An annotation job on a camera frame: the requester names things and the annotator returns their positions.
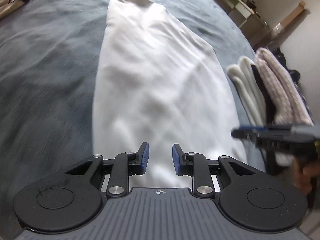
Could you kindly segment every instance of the wall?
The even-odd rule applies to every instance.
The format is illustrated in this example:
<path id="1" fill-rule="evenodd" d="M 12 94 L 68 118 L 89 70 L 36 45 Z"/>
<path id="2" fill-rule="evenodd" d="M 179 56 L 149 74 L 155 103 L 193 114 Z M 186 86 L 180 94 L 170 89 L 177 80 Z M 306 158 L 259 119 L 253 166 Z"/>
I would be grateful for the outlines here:
<path id="1" fill-rule="evenodd" d="M 254 0 L 257 11 L 272 27 L 300 0 Z M 314 119 L 320 121 L 320 0 L 304 0 L 309 13 L 278 41 L 290 69 L 301 73 L 300 85 Z"/>

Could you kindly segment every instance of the stack of clothes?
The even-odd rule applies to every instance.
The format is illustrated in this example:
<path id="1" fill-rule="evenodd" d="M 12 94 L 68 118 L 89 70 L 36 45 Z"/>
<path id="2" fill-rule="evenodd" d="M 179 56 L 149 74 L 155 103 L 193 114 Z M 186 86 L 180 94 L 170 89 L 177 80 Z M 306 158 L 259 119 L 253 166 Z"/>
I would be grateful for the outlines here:
<path id="1" fill-rule="evenodd" d="M 227 68 L 252 126 L 314 124 L 297 84 L 300 76 L 295 71 L 290 74 L 265 48 L 256 51 L 255 62 L 242 56 L 238 64 Z M 287 167 L 292 157 L 276 153 L 275 160 Z"/>

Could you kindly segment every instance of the human hand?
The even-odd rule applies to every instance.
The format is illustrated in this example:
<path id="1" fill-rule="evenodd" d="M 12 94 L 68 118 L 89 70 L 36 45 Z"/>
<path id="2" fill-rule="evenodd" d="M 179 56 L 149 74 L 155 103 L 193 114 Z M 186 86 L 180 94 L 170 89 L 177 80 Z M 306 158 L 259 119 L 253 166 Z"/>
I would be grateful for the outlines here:
<path id="1" fill-rule="evenodd" d="M 300 191 L 308 195 L 312 190 L 311 178 L 320 176 L 320 160 L 313 161 L 301 169 L 297 159 L 292 162 L 293 180 Z"/>

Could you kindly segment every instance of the gray ribbed plate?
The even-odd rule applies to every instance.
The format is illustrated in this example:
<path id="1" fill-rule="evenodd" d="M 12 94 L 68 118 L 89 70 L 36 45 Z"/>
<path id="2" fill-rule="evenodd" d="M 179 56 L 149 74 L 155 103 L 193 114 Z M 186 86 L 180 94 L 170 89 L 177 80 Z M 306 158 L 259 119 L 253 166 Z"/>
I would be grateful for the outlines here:
<path id="1" fill-rule="evenodd" d="M 133 188 L 110 199 L 95 220 L 72 232 L 41 235 L 24 230 L 17 240 L 304 240 L 298 229 L 259 234 L 222 216 L 212 200 L 193 197 L 187 188 Z"/>

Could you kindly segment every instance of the bed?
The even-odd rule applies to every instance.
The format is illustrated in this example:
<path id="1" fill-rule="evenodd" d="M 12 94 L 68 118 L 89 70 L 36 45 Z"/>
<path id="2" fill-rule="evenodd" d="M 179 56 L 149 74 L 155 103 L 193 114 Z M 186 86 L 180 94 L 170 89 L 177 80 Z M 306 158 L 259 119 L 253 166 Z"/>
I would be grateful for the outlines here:
<path id="1" fill-rule="evenodd" d="M 31 0 L 0 21 L 0 236 L 20 230 L 24 186 L 92 155 L 92 102 L 109 0 Z M 152 0 L 215 50 L 223 69 L 252 48 L 213 0 Z M 249 124 L 232 90 L 240 124 Z M 248 163 L 263 160 L 245 144 Z"/>

